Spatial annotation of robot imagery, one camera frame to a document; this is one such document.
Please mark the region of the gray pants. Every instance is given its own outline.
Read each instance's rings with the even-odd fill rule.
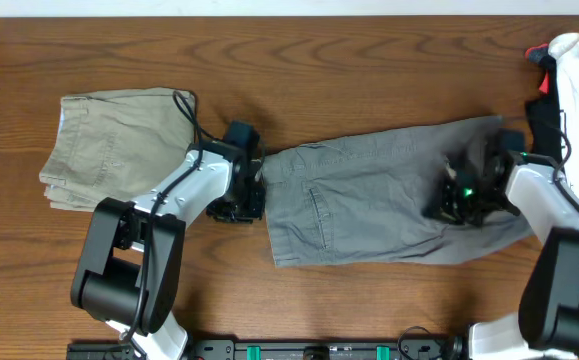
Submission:
[[[267,224],[276,266],[352,262],[458,264],[532,235],[523,217],[482,228],[424,218],[446,159],[482,167],[489,116],[305,144],[269,156]]]

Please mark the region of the white background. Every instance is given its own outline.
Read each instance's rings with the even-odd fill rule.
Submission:
[[[579,0],[0,0],[9,16],[575,15]]]

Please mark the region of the pants pocket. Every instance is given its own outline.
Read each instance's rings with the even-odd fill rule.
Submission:
[[[324,250],[333,249],[333,216],[324,196],[313,184],[306,183],[305,195],[312,209],[313,238]]]

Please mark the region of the cable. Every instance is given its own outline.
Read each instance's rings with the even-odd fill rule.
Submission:
[[[402,355],[402,357],[404,357],[407,360],[414,360],[413,358],[411,358],[411,356],[407,355],[406,352],[404,352],[402,350],[402,339],[405,337],[405,335],[407,335],[407,333],[411,330],[422,330],[424,332],[426,332],[427,334],[431,335],[431,332],[429,332],[429,330],[423,328],[422,326],[412,326],[410,328],[408,328],[407,330],[405,330],[405,332],[402,333],[402,335],[400,335],[400,337],[398,338],[398,352],[400,353],[400,355]],[[433,340],[436,344],[438,344],[438,346],[442,347],[442,344],[438,342],[438,340]],[[429,360],[440,360],[442,358],[442,355],[438,355],[435,358],[431,358]]]
[[[178,99],[182,100],[186,111],[180,106],[178,103]],[[196,113],[192,110],[191,106],[184,98],[182,93],[179,91],[173,92],[173,101],[178,107],[178,109],[182,112],[182,114],[191,122],[194,127],[196,137],[198,138],[198,158],[193,163],[193,165],[187,169],[182,175],[177,177],[174,181],[172,181],[167,187],[159,192],[156,195],[156,200],[154,201],[153,207],[151,208],[151,212],[149,213],[149,218],[147,220],[147,232],[144,239],[144,250],[142,255],[142,273],[140,277],[140,290],[138,293],[138,302],[136,304],[136,310],[134,312],[134,318],[131,322],[131,326],[129,329],[121,335],[120,341],[123,343],[132,343],[133,335],[136,333],[138,326],[140,326],[140,322],[142,319],[142,313],[144,311],[144,306],[146,302],[146,295],[147,295],[147,279],[149,273],[149,258],[151,256],[151,242],[153,241],[153,227],[156,220],[156,214],[158,213],[158,208],[162,205],[167,197],[167,195],[171,192],[173,188],[176,187],[182,180],[184,180],[187,176],[189,176],[192,172],[200,167],[202,162],[202,129],[198,124],[198,119],[196,117]]]
[[[564,112],[563,110],[560,110],[561,114],[564,114],[564,122],[565,124],[567,123],[567,113]],[[576,212],[578,212],[579,214],[579,204],[577,201],[575,201],[571,195],[569,194],[569,192],[565,189],[565,187],[562,185],[562,180],[564,180],[564,178],[561,178],[558,176],[558,174],[560,173],[560,171],[562,171],[565,167],[565,164],[567,163],[567,161],[569,160],[569,158],[571,157],[571,152],[573,151],[572,147],[571,147],[571,142],[569,141],[569,138],[567,137],[567,134],[565,134],[562,130],[560,130],[559,128],[552,126],[550,124],[547,124],[546,122],[542,121],[543,125],[545,125],[546,127],[557,131],[560,136],[562,137],[562,139],[565,141],[565,146],[567,147],[567,153],[565,154],[565,157],[562,159],[562,161],[556,165],[556,167],[553,169],[553,172],[551,173],[551,182],[554,183],[554,185],[556,185],[556,188],[558,189],[558,191],[560,191],[560,194],[562,194],[562,196],[571,204],[571,206],[573,206],[573,208],[576,210]]]

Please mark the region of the wooden tabletop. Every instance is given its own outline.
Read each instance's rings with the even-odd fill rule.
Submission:
[[[209,131],[246,119],[272,152],[486,114],[526,130],[541,71],[523,52],[570,31],[579,17],[0,19],[0,359],[59,359],[71,341],[117,336],[69,302],[91,215],[50,209],[38,180],[61,96],[191,89]],[[201,216],[174,312],[196,336],[240,339],[460,331],[517,309],[539,249],[276,269],[264,221]]]

